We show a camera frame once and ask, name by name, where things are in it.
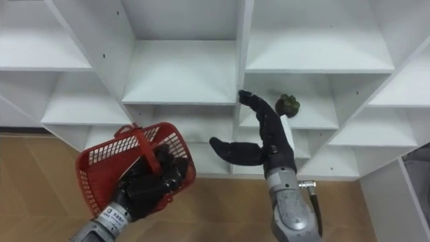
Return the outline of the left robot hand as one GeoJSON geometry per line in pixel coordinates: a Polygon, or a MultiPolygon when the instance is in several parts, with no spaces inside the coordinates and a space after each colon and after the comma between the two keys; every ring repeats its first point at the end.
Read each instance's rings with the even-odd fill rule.
{"type": "Polygon", "coordinates": [[[153,213],[165,195],[176,192],[183,185],[187,175],[189,160],[174,157],[169,152],[169,145],[159,145],[153,151],[161,173],[153,173],[146,158],[141,156],[122,174],[110,198],[111,202],[125,209],[132,222],[153,213]]]}

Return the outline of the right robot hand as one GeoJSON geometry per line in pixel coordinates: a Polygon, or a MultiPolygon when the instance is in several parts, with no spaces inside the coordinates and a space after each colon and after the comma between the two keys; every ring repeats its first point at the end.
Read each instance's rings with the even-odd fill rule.
{"type": "Polygon", "coordinates": [[[239,103],[251,108],[259,121],[262,146],[249,142],[224,142],[213,136],[209,144],[225,162],[239,166],[262,166],[264,172],[275,168],[298,171],[294,151],[290,145],[282,120],[275,110],[262,98],[250,91],[238,91],[239,103]]]}

